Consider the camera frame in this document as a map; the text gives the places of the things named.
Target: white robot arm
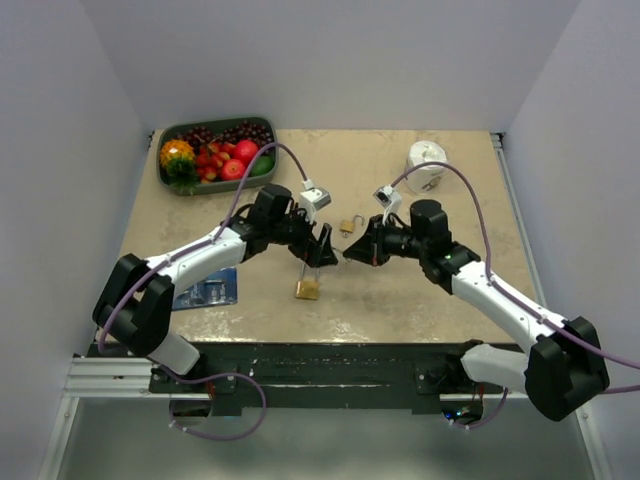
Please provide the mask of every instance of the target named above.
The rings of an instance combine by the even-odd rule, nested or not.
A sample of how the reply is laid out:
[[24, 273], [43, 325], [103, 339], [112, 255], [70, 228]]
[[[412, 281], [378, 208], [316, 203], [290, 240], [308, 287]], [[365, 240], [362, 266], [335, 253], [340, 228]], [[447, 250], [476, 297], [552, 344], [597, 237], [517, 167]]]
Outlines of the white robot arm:
[[371, 217], [362, 238], [345, 250], [345, 258], [372, 266], [384, 265], [391, 256], [417, 259], [432, 283], [480, 310], [522, 350], [519, 353], [471, 342], [458, 359], [458, 377], [525, 393], [553, 420], [564, 418], [608, 388], [604, 360], [545, 323], [599, 348], [590, 322], [582, 317], [568, 321], [500, 280], [477, 254], [452, 240], [447, 215], [435, 200], [414, 202], [407, 225], [397, 216], [402, 199], [393, 187], [380, 188], [374, 197], [385, 212]]
[[331, 197], [311, 181], [303, 183], [305, 190], [293, 206], [289, 190], [269, 184], [253, 204], [238, 211], [246, 210], [246, 217], [236, 213], [222, 232], [216, 227], [188, 245], [147, 259], [132, 254], [122, 257], [98, 300], [93, 320], [104, 326], [132, 286], [164, 264], [144, 286], [144, 295], [139, 300], [131, 298], [116, 312], [109, 333], [134, 355], [149, 357], [180, 375], [189, 373], [200, 352], [169, 330], [173, 300], [188, 287], [222, 268], [249, 260], [274, 243], [286, 245], [310, 267], [338, 263], [331, 248], [331, 226], [325, 224], [319, 238], [313, 234], [316, 213]]

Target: fruit tray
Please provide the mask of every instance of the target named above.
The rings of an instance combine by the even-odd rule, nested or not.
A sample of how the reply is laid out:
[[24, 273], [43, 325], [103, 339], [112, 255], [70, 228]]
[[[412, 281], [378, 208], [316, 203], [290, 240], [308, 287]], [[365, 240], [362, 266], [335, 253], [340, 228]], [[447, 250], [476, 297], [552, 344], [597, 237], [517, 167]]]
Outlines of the fruit tray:
[[[236, 149], [243, 140], [251, 142], [242, 142], [243, 148]], [[158, 180], [182, 196], [234, 191], [240, 183], [236, 178], [242, 177], [252, 149], [275, 141], [273, 125], [262, 117], [174, 125], [160, 137], [156, 154]], [[256, 162], [244, 188], [269, 183], [277, 168], [278, 152], [272, 148]]]

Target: brass padlock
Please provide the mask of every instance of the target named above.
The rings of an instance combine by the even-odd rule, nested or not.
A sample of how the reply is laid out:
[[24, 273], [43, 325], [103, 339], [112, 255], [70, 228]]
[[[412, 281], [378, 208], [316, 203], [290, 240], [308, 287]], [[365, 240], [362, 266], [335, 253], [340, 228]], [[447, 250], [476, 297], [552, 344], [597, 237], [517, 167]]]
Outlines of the brass padlock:
[[358, 218], [362, 220], [362, 225], [364, 226], [364, 217], [362, 215], [354, 215], [351, 220], [342, 220], [340, 222], [340, 231], [342, 232], [342, 236], [344, 238], [347, 238], [355, 231], [356, 219]]
[[307, 264], [302, 262], [302, 270], [300, 270], [300, 279], [296, 283], [296, 293], [294, 297], [300, 300], [317, 300], [320, 297], [320, 269], [315, 268], [312, 278], [305, 278], [304, 274]]

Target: white container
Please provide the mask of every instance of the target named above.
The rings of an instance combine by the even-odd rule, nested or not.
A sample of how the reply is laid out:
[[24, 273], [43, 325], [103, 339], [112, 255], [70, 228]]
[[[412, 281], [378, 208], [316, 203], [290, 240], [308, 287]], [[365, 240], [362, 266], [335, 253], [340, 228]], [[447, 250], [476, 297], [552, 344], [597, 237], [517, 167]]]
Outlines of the white container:
[[[416, 142], [411, 145], [411, 148], [409, 149], [405, 172], [415, 165], [425, 162], [447, 163], [447, 154], [437, 143], [429, 142], [427, 140]], [[405, 181], [412, 192], [428, 192], [438, 186], [442, 179], [442, 175], [444, 174], [444, 170], [444, 167], [437, 165], [420, 168], [411, 173]]]

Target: beige table surface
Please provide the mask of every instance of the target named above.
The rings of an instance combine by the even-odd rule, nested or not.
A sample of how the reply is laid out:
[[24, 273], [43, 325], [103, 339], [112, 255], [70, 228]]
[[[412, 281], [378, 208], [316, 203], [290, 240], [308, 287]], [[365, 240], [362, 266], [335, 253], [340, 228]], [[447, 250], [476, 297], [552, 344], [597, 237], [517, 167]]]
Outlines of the beige table surface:
[[[122, 245], [122, 253], [140, 257], [173, 250], [212, 230], [225, 216], [232, 193], [178, 197], [156, 179], [154, 136], [142, 181]], [[317, 186], [329, 190], [333, 202], [319, 212], [318, 223], [334, 226], [333, 245], [347, 247], [338, 232], [343, 218], [381, 213], [372, 193], [402, 172], [411, 144], [432, 140], [446, 151], [451, 164], [468, 176], [480, 198], [494, 251], [494, 270], [532, 296], [529, 272], [508, 201], [498, 161], [487, 132], [279, 130], [278, 139], [300, 158]], [[273, 180], [297, 198], [300, 176], [283, 152]], [[402, 182], [400, 214], [419, 196]], [[243, 193], [249, 203], [256, 190]], [[429, 194], [449, 216], [454, 239], [484, 257], [478, 220], [464, 184], [449, 173]], [[460, 342], [470, 338], [509, 338], [484, 315], [432, 285], [417, 261], [392, 258], [383, 267], [341, 259], [321, 269], [318, 301], [293, 297], [300, 262], [281, 246], [238, 265], [239, 303], [172, 315], [172, 329], [191, 341], [273, 342]]]

